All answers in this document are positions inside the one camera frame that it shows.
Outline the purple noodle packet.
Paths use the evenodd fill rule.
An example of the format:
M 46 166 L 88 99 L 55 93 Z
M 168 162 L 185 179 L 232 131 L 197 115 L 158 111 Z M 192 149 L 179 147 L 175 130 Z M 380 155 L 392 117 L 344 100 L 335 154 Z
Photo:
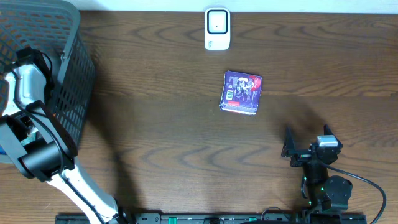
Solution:
M 224 74 L 220 110 L 256 115 L 261 91 L 261 76 L 229 70 Z

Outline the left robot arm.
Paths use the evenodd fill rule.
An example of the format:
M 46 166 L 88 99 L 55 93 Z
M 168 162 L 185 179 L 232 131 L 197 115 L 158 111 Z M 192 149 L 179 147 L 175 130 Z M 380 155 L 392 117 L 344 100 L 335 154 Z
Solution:
M 63 192 L 90 223 L 132 223 L 131 217 L 80 165 L 77 146 L 47 108 L 55 88 L 50 57 L 18 50 L 1 78 L 1 148 L 19 172 Z

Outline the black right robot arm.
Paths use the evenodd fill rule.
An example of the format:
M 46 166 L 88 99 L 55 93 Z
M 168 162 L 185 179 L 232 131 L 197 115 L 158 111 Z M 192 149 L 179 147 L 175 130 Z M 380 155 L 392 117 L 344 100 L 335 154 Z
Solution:
M 290 166 L 303 168 L 301 193 L 310 202 L 308 208 L 289 217 L 291 223 L 341 223 L 341 214 L 348 209 L 352 183 L 328 174 L 343 145 L 327 125 L 323 131 L 308 149 L 297 149 L 291 130 L 286 129 L 281 156 L 290 158 Z

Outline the mint green wipes packet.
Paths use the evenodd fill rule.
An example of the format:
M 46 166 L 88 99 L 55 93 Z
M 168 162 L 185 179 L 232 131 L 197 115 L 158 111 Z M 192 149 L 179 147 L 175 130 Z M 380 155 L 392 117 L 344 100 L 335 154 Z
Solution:
M 36 140 L 37 140 L 37 136 L 36 136 L 36 135 L 28 135 L 25 139 L 23 139 L 23 140 L 21 141 L 21 144 L 22 144 L 23 146 L 25 146 L 25 145 L 28 145 L 28 144 L 30 144 L 30 143 L 36 141 Z

